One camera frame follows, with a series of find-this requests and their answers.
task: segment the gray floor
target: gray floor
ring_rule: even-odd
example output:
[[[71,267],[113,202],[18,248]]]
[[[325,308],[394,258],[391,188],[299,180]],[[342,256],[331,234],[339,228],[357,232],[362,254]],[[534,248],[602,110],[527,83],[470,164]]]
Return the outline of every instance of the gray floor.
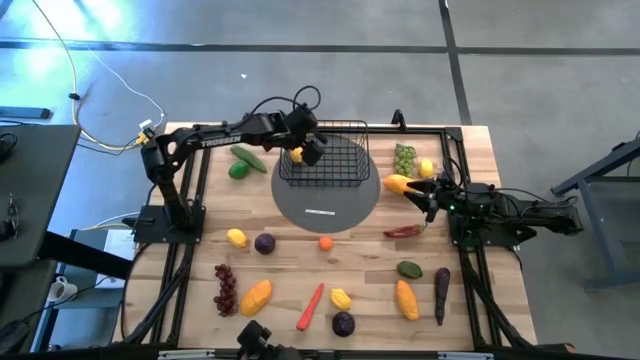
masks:
[[[178,0],[41,4],[74,40],[187,44],[444,46],[437,0],[217,2]],[[9,4],[0,40],[53,36],[30,1]],[[449,0],[458,46],[636,47],[640,2],[631,0]],[[408,121],[460,124],[446,54],[97,52],[170,121],[238,119],[261,99],[304,84],[323,91],[317,115],[386,123],[396,108]],[[85,51],[74,51],[80,120],[107,142],[135,136],[158,119]],[[59,49],[0,49],[0,100],[42,106],[51,123],[70,123],[69,65]],[[471,120],[488,125],[504,186],[548,195],[551,185],[606,154],[640,129],[640,57],[461,56]],[[632,171],[640,173],[640,162]],[[92,225],[136,211],[149,183],[137,152],[115,158],[78,149],[51,230]],[[640,287],[585,292],[603,274],[595,240],[541,231],[523,246],[524,278],[541,343],[570,342],[593,354],[640,357]],[[61,314],[54,342],[108,341],[85,312],[84,325]]]

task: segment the black wire basket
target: black wire basket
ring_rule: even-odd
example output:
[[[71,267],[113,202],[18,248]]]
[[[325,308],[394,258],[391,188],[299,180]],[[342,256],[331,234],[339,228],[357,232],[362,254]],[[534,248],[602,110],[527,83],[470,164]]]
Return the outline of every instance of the black wire basket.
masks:
[[[289,150],[280,151],[280,178],[291,186],[357,187],[370,175],[369,132],[358,120],[319,120],[318,132],[327,143],[315,140],[324,155],[314,166],[295,163]]]

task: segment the wooden tabletop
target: wooden tabletop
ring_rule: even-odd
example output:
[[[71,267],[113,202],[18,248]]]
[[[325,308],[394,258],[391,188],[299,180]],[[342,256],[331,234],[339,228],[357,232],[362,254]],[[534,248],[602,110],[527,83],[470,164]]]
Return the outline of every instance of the wooden tabletop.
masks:
[[[169,123],[166,132],[192,124]],[[471,179],[500,186],[489,130],[484,126],[462,127]],[[442,164],[440,140],[429,135],[370,135],[370,154],[380,178],[392,173],[396,143],[415,147],[419,158]],[[329,253],[317,248],[320,234],[298,228],[278,211],[271,196],[271,176],[279,151],[245,146],[265,162],[267,174],[251,171],[243,180],[227,175],[236,158],[229,147],[215,148],[211,154],[204,204],[207,207],[202,241],[196,247],[184,309],[180,347],[238,348],[236,337],[249,322],[240,314],[218,316],[213,297],[219,293],[214,266],[226,263],[238,279],[239,296],[262,279],[273,283],[271,301],[253,319],[268,327],[270,343],[302,349],[333,348],[355,350],[464,350],[472,349],[469,319],[464,297],[457,250],[451,246],[445,212],[417,237],[393,241],[383,230],[419,224],[424,215],[403,196],[382,187],[373,212],[358,226],[336,234]],[[196,157],[189,197],[195,192],[200,154]],[[182,174],[176,174],[179,188]],[[153,203],[160,204],[155,193]],[[270,233],[277,239],[276,250],[267,256],[254,247],[238,249],[225,238],[230,228],[242,229],[249,239]],[[158,296],[167,245],[151,245],[136,264],[126,297],[126,333],[147,313]],[[399,279],[396,264],[408,260],[419,264],[424,276],[410,281],[419,302],[421,317],[406,320],[397,309],[394,296]],[[532,343],[536,342],[522,274],[513,254],[488,248],[487,261],[493,292],[509,320]],[[443,326],[434,317],[434,273],[440,267],[451,270],[452,278]],[[300,315],[320,282],[325,290],[305,332],[295,329]],[[331,319],[339,310],[329,300],[331,288],[343,288],[353,300],[349,311],[356,319],[355,333],[347,338],[334,335]],[[169,304],[163,339],[169,330],[173,300]],[[489,339],[486,312],[479,306],[483,334]]]

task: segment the orange carrot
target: orange carrot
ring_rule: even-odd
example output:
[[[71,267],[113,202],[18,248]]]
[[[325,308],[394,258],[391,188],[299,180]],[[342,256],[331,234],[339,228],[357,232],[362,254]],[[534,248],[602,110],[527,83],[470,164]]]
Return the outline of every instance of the orange carrot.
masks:
[[[324,283],[320,283],[320,286],[318,286],[315,294],[313,294],[311,301],[309,301],[309,305],[307,305],[307,308],[300,317],[300,320],[298,320],[296,329],[305,331],[309,327],[309,323],[311,323],[311,317],[313,316],[313,310],[316,309],[316,305],[318,305],[318,301],[320,301],[320,297],[322,296],[322,290],[324,290]]]

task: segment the small orange ball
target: small orange ball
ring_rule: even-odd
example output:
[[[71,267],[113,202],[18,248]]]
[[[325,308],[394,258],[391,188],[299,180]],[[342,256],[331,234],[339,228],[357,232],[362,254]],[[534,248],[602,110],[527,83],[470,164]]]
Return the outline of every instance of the small orange ball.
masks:
[[[318,239],[318,247],[322,251],[329,251],[333,247],[333,240],[328,236],[321,236],[320,239]]]

